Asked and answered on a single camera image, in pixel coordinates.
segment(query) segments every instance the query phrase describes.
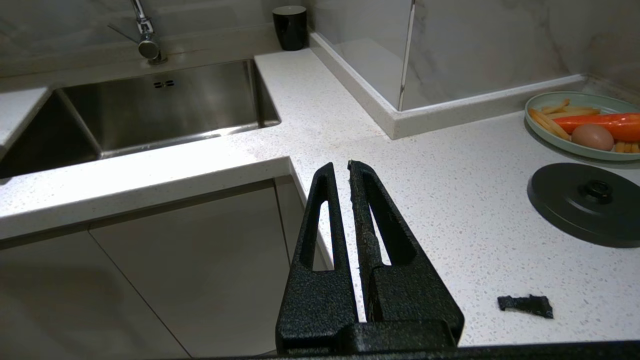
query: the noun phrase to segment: faucet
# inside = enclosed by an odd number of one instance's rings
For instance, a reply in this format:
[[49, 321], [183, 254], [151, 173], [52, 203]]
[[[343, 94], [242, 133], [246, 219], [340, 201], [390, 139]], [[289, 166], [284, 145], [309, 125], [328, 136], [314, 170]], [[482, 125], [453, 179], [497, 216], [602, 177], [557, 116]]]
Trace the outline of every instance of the faucet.
[[160, 43], [157, 39], [156, 32], [154, 31], [154, 26], [151, 23], [151, 18], [145, 15], [145, 11], [142, 8], [140, 0], [131, 0], [131, 4], [133, 5], [133, 10], [136, 13], [136, 22], [138, 23], [138, 31], [140, 32], [139, 40], [136, 41], [113, 24], [108, 24], [107, 26], [129, 40], [137, 42], [138, 52], [147, 59], [150, 65], [157, 65], [166, 62], [166, 56], [162, 53], [162, 50], [160, 50]]

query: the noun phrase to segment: green plate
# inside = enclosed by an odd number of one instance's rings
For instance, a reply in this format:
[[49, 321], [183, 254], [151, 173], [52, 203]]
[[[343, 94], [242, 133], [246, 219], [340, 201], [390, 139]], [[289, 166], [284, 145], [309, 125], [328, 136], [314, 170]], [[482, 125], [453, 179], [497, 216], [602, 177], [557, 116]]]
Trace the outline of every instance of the green plate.
[[628, 102], [614, 99], [608, 96], [591, 95], [584, 92], [562, 91], [547, 92], [532, 97], [525, 105], [525, 116], [527, 123], [531, 129], [548, 143], [559, 147], [562, 150], [572, 152], [576, 155], [585, 156], [587, 158], [607, 160], [607, 161], [631, 161], [640, 160], [640, 154], [624, 154], [613, 151], [603, 151], [592, 149], [590, 147], [578, 145], [570, 141], [564, 140], [552, 135], [544, 130], [537, 122], [529, 116], [529, 109], [534, 108], [541, 110], [543, 106], [557, 106], [563, 100], [571, 100], [571, 106], [590, 106], [592, 108], [601, 109], [603, 114], [610, 113], [640, 113], [640, 108], [631, 105]]

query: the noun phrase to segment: black pot lid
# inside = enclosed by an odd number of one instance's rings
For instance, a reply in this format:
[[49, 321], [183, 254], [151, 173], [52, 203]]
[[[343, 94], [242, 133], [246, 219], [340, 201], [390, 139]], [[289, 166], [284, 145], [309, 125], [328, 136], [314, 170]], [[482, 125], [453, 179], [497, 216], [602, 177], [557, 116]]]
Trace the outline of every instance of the black pot lid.
[[640, 247], [640, 186], [601, 168], [547, 165], [531, 177], [529, 200], [551, 224], [608, 247]]

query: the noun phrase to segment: kitchen sink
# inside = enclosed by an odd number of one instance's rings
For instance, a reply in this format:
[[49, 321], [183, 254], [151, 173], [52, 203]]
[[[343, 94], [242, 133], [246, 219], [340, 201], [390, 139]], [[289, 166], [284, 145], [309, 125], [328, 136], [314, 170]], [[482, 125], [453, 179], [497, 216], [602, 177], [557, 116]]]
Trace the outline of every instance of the kitchen sink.
[[275, 126], [253, 60], [55, 90], [0, 161], [0, 178]]

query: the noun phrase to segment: marble wall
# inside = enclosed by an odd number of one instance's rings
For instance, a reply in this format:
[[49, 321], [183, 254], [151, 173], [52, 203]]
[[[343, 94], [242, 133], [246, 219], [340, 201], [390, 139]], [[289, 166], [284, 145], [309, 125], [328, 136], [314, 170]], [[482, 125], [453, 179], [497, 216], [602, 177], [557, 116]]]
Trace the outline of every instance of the marble wall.
[[412, 0], [303, 0], [310, 25], [389, 103], [399, 105]]
[[638, 0], [416, 0], [402, 110], [590, 72], [640, 90]]
[[[141, 2], [161, 38], [267, 24], [273, 8], [300, 4], [300, 0]], [[0, 63], [127, 41], [107, 25], [135, 35], [134, 18], [130, 0], [0, 1]]]

